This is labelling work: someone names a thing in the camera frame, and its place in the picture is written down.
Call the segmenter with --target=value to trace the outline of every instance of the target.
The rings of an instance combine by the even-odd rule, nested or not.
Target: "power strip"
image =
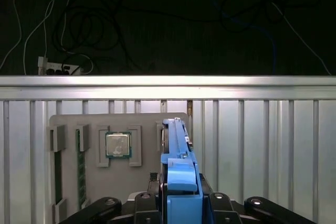
[[[62,64],[61,63],[54,63],[54,62],[48,62],[48,58],[44,57],[38,57],[38,75],[39,76],[47,76],[47,75],[69,75],[73,73],[79,66],[78,65],[69,65],[64,64],[62,70]],[[73,76],[79,76],[81,75],[82,69],[78,68],[76,72],[74,72]]]

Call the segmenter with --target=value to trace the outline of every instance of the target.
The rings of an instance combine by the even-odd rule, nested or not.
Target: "black cable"
[[[64,49],[62,48],[62,45],[60,43],[60,38],[59,38],[59,28],[61,27],[60,23],[63,19],[64,13],[68,12],[75,12],[74,15],[68,19],[69,22],[69,33],[70,33],[70,37],[73,40],[73,45],[71,45],[71,47],[67,47],[65,48],[66,50],[70,49],[76,49],[82,46],[85,47],[91,47],[94,48],[95,50],[112,50],[114,47],[116,47],[117,45],[120,45],[122,50],[124,51],[125,54],[125,62],[126,62],[126,66],[129,67],[129,63],[132,63],[132,65],[134,67],[136,67],[137,69],[141,69],[141,67],[139,65],[137,65],[133,59],[131,58],[131,56],[129,55],[129,52],[127,50],[126,44],[125,44],[125,40],[121,31],[121,28],[119,26],[119,24],[117,23],[115,16],[117,14],[117,12],[119,11],[120,8],[123,8],[127,11],[130,12],[138,12],[138,13],[149,13],[149,14],[155,14],[155,15],[163,15],[163,16],[167,16],[167,17],[174,17],[174,18],[179,18],[181,20],[187,20],[187,21],[191,21],[191,22],[201,22],[201,23],[213,23],[213,22],[220,22],[222,24],[222,26],[229,32],[231,33],[239,33],[242,32],[244,30],[249,29],[249,27],[251,25],[253,25],[253,23],[255,22],[255,20],[257,19],[257,17],[260,14],[260,11],[262,9],[264,9],[265,11],[265,16],[267,17],[267,19],[271,22],[271,23],[278,23],[280,21],[282,21],[283,19],[283,15],[280,16],[278,19],[273,19],[273,17],[269,14],[268,11],[268,4],[269,3],[275,3],[281,10],[281,12],[284,14],[286,8],[308,8],[308,7],[314,7],[317,6],[321,0],[317,0],[315,3],[313,4],[300,4],[300,5],[289,5],[288,2],[290,0],[260,0],[259,2],[256,2],[255,4],[235,13],[234,15],[230,16],[230,17],[224,17],[222,16],[222,13],[220,15],[219,19],[193,19],[193,18],[188,18],[188,17],[183,17],[183,16],[179,16],[179,15],[175,15],[175,14],[169,14],[169,13],[165,13],[165,12],[161,12],[161,11],[157,11],[157,10],[146,10],[146,9],[136,9],[136,8],[131,8],[131,7],[127,7],[122,5],[123,0],[118,0],[118,1],[114,1],[114,0],[110,0],[111,4],[113,4],[113,8],[104,0],[97,0],[97,3],[99,3],[101,6],[100,7],[85,7],[85,6],[74,6],[75,2],[79,1],[79,0],[71,0],[69,5],[66,7],[66,9],[64,10],[64,12],[62,13],[61,17],[59,18],[57,25],[54,29],[53,32],[53,43],[54,46],[59,50],[64,52]],[[228,0],[224,0],[221,4],[221,8],[225,7],[225,4],[227,3]],[[228,29],[226,27],[226,25],[224,24],[225,20],[229,20],[232,19],[234,17],[238,17],[244,13],[247,12],[251,12],[252,10],[255,10],[252,19],[250,20],[250,22],[248,22],[248,25],[246,27],[244,27],[243,29],[239,30],[239,31],[235,31],[235,30],[231,30]],[[75,20],[81,20],[79,23],[79,29],[77,29],[74,27],[73,23],[75,22]],[[93,19],[97,19],[98,24],[100,24],[100,33],[99,36],[97,36],[97,38],[94,41],[90,41],[90,35],[92,34],[93,31]],[[102,47],[101,45],[99,45],[102,42],[102,39],[105,37],[104,36],[104,32],[105,32],[105,23],[108,22],[112,28],[114,29],[115,33],[116,33],[116,39],[113,41],[113,43],[109,43],[109,47]]]
[[[223,26],[223,28],[225,30],[227,30],[230,33],[241,33],[243,31],[248,30],[255,22],[255,20],[257,19],[260,11],[262,9],[264,9],[265,12],[265,17],[267,18],[267,20],[271,23],[271,24],[277,24],[279,22],[281,22],[283,20],[283,17],[285,15],[286,9],[287,8],[314,8],[316,6],[318,6],[322,0],[316,0],[314,3],[304,3],[304,4],[288,4],[290,0],[260,0],[258,2],[256,2],[255,4],[237,12],[236,14],[233,14],[229,17],[223,17],[222,12],[228,13],[227,10],[224,10],[224,7],[226,5],[226,3],[228,2],[228,0],[223,0],[222,4],[221,4],[221,8],[220,8],[220,18],[221,18],[221,25]],[[274,18],[274,6],[272,5],[272,3],[276,4],[279,9],[282,12],[282,15],[278,15],[278,18]],[[240,30],[232,30],[229,29],[226,24],[224,23],[225,20],[231,20],[234,17],[238,17],[242,14],[251,12],[252,10],[255,10],[255,12],[252,14],[252,18],[250,19],[247,26],[245,26],[244,28],[240,29]]]
[[[140,69],[139,65],[137,65],[133,59],[130,57],[129,53],[127,52],[125,48],[125,42],[123,39],[123,36],[121,34],[121,29],[119,24],[115,20],[115,10],[113,10],[112,7],[110,7],[104,0],[97,0],[96,2],[99,3],[102,7],[87,7],[87,6],[74,6],[74,4],[79,1],[79,0],[71,0],[69,2],[69,5],[65,8],[61,16],[59,17],[53,35],[52,35],[52,41],[57,48],[57,50],[64,52],[64,51],[73,51],[76,48],[79,47],[91,47],[94,48],[95,50],[111,50],[114,47],[116,47],[118,44],[121,45],[122,49],[125,51],[125,58],[126,58],[126,65],[129,67],[129,62],[131,62],[137,69]],[[73,41],[73,45],[71,46],[64,46],[62,45],[60,41],[60,29],[62,27],[61,22],[64,16],[64,13],[67,13],[68,16],[71,16],[71,11],[75,11],[74,14],[72,14],[72,17],[68,19],[69,26],[68,30],[70,33],[70,36]],[[101,25],[101,32],[100,35],[98,36],[98,39],[94,41],[88,41],[90,35],[92,34],[93,30],[93,24],[92,24],[92,18],[97,18],[100,25]],[[75,19],[79,19],[79,29],[75,32],[75,28],[73,27],[73,23]],[[89,24],[89,28],[87,29],[86,32],[84,32],[84,25],[85,22]],[[110,46],[108,47],[101,47],[98,46],[98,44],[102,41],[104,37],[104,23],[110,23],[113,30],[116,32],[117,36],[114,41],[110,43]]]

